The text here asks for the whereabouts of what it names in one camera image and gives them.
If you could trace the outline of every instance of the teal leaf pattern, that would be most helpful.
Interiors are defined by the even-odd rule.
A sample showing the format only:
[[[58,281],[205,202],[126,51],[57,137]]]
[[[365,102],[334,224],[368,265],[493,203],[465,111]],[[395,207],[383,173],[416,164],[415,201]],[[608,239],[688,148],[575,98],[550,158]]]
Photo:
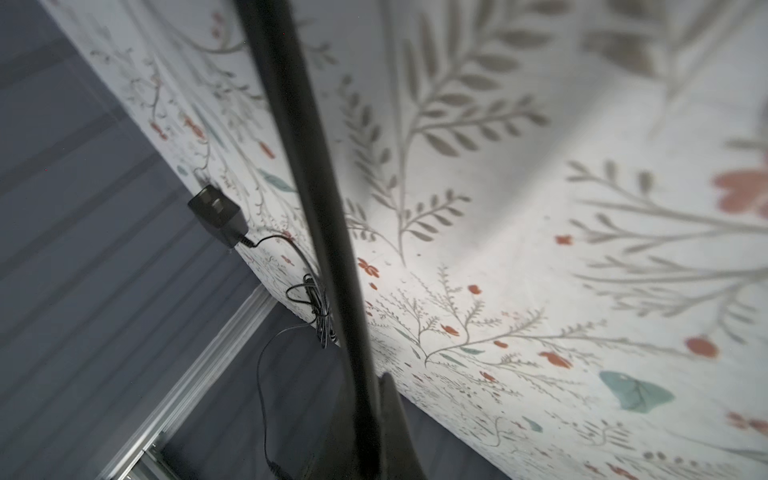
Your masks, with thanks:
[[[467,367],[467,365],[464,365],[463,363],[459,362],[457,359],[453,358],[450,355],[446,355],[444,353],[440,353],[440,356],[446,360],[449,360],[451,362],[454,362],[456,365],[463,366],[464,368]]]
[[[406,339],[410,340],[411,342],[416,343],[416,341],[413,338],[411,338],[411,336],[408,333],[403,332],[401,329],[395,329],[395,330],[397,330],[397,333],[399,333],[400,335],[404,336]]]
[[[625,373],[600,372],[600,380],[619,399],[621,409],[629,412],[648,413],[655,407],[674,400],[674,395],[669,390]]]
[[[528,422],[528,424],[531,426],[531,430],[533,430],[534,432],[542,433],[544,431],[544,429],[541,427],[541,425],[539,425],[538,423],[534,422],[533,420],[526,419],[525,417],[523,417],[523,420]]]
[[[478,355],[485,351],[485,350],[469,349],[465,346],[460,346],[459,348],[461,351],[463,351],[464,353],[468,353],[469,355]]]
[[[277,190],[281,190],[283,192],[289,192],[292,194],[296,193],[296,190],[293,187],[291,187],[289,184],[287,184],[286,181],[283,180],[282,178],[276,175],[272,175],[271,173],[266,172],[260,168],[257,168],[257,170],[259,171],[261,176],[264,177],[264,180],[266,180],[267,183],[275,187]]]

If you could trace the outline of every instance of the power adapter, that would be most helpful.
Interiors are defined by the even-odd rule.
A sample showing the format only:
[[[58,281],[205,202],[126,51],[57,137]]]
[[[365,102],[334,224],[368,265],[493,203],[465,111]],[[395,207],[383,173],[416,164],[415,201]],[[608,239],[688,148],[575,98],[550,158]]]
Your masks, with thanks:
[[[213,185],[207,185],[187,203],[195,217],[217,240],[229,248],[246,243],[248,223],[236,203]]]

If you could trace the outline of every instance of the red flower pattern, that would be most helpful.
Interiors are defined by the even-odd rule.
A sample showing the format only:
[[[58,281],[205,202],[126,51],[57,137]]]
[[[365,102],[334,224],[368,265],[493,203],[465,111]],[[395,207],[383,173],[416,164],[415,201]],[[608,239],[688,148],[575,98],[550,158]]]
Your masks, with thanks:
[[[162,138],[164,141],[168,139],[168,136],[163,132],[163,129],[160,128],[160,125],[154,123],[153,121],[150,122],[149,125],[160,135],[160,138]]]
[[[573,245],[574,238],[571,235],[555,235],[554,242],[557,245]]]
[[[378,268],[376,268],[376,267],[375,267],[375,266],[373,266],[373,265],[369,265],[369,264],[368,264],[368,262],[366,262],[366,261],[365,261],[365,260],[363,260],[362,258],[359,258],[359,257],[358,257],[358,259],[357,259],[357,260],[359,260],[359,261],[360,261],[360,263],[358,263],[358,264],[357,264],[357,266],[359,266],[360,268],[362,268],[362,269],[363,269],[363,270],[364,270],[366,273],[368,273],[370,276],[374,276],[374,277],[376,277],[376,278],[379,278],[379,269],[378,269]]]
[[[191,118],[185,117],[184,118],[184,126],[189,127],[192,130],[192,133],[195,134],[200,139],[205,138],[205,134],[203,133],[203,129],[200,128],[200,126],[196,125]]]
[[[687,339],[685,341],[685,346],[696,355],[706,356],[710,359],[717,358],[717,355],[720,353],[720,349],[717,348],[717,345],[701,336],[694,336]]]
[[[716,187],[726,190],[718,207],[727,214],[756,210],[768,219],[768,157],[759,169],[731,170],[714,178]]]
[[[637,480],[636,476],[632,475],[630,472],[627,472],[622,467],[617,467],[615,465],[611,465],[610,463],[606,463],[605,465],[608,465],[608,467],[611,468],[611,471],[620,477],[629,478],[629,480]]]
[[[459,336],[460,335],[460,333],[455,328],[453,328],[450,325],[446,326],[446,325],[443,325],[441,323],[440,326],[442,327],[443,330],[445,330],[447,333],[450,333],[453,336]]]
[[[742,415],[736,412],[729,412],[727,415],[728,422],[740,430],[747,430],[749,428],[755,429],[761,435],[768,436],[768,422],[758,419],[745,419]]]
[[[538,354],[539,356],[547,357],[547,360],[554,365],[554,366],[560,366],[564,369],[570,369],[573,365],[571,362],[567,361],[563,357],[559,356],[557,353],[553,352],[541,352]]]
[[[261,147],[261,150],[264,152],[266,156],[270,158],[270,160],[274,160],[275,154],[272,153],[272,149],[269,148],[264,142],[260,141],[259,146]]]

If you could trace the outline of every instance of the white baseboard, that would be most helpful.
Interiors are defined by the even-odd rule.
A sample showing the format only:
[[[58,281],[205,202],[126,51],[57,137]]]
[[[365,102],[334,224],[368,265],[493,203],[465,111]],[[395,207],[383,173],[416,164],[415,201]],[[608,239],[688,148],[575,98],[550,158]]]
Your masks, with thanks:
[[[276,304],[259,285],[96,480],[123,480],[160,434],[163,442],[173,437]]]

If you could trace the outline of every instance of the gray wall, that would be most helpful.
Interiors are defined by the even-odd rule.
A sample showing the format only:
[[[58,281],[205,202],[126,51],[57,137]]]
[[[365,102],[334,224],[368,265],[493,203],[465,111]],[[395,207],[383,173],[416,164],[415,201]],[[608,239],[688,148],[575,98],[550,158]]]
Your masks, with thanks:
[[[274,480],[263,453],[256,364],[272,335],[301,320],[278,305],[168,442],[163,456],[183,480]],[[321,349],[311,328],[284,333],[261,364],[270,458],[294,478],[325,439],[343,380],[340,350]],[[507,476],[402,399],[427,478],[502,480]]]
[[[93,478],[253,291],[37,2],[0,2],[0,478]]]

